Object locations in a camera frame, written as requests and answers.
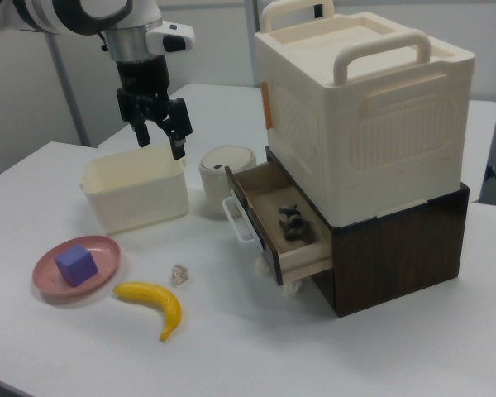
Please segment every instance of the pink dish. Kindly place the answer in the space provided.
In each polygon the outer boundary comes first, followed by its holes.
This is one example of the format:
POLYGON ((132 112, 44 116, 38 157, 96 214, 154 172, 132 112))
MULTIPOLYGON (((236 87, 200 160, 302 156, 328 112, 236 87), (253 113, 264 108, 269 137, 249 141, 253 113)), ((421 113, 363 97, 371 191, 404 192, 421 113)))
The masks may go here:
POLYGON ((49 296, 68 298, 96 289, 114 274, 121 258, 119 245, 105 236, 85 236, 68 240, 46 252, 33 269, 33 283, 49 296), (71 246, 79 244, 92 253, 99 272, 77 287, 68 284, 59 272, 54 258, 71 246))

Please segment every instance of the banana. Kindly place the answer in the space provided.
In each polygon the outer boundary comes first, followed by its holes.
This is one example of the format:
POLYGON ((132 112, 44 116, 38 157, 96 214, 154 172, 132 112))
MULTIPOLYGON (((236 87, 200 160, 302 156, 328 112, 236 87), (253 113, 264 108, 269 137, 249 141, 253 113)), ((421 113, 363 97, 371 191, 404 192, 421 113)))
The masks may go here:
POLYGON ((158 304, 162 307, 165 314, 165 327, 164 331, 160 334, 160 340, 162 342, 180 324, 180 320, 182 319, 180 302, 176 299, 176 296, 164 287, 156 284, 132 281, 116 285, 112 291, 119 298, 147 304, 158 304))

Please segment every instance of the orange label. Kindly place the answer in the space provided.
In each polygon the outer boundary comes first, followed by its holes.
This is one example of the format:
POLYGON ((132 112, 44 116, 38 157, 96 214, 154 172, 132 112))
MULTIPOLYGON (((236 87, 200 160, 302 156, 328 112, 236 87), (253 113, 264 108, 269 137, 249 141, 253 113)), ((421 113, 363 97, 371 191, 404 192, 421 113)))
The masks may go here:
POLYGON ((265 111, 266 129, 272 128, 272 113, 270 112, 270 98, 268 95, 268 84, 261 82, 261 97, 263 98, 263 110, 265 111))

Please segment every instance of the purple cube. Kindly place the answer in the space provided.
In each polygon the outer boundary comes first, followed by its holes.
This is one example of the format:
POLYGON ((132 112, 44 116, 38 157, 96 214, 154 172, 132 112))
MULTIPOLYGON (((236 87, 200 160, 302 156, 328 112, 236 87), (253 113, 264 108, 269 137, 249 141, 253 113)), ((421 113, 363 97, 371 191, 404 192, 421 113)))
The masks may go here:
POLYGON ((63 278, 74 287, 98 273, 92 254, 79 244, 61 252, 54 259, 63 278))

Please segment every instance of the cup lid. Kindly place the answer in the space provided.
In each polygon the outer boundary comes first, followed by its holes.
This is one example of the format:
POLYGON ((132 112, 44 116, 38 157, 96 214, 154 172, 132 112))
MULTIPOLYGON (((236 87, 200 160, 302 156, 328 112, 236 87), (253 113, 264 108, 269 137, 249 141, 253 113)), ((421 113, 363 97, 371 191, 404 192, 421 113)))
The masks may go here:
POLYGON ((247 147, 220 146, 207 153, 200 165, 205 169, 221 172, 229 166, 232 171, 236 171, 253 164, 254 157, 254 152, 247 147))

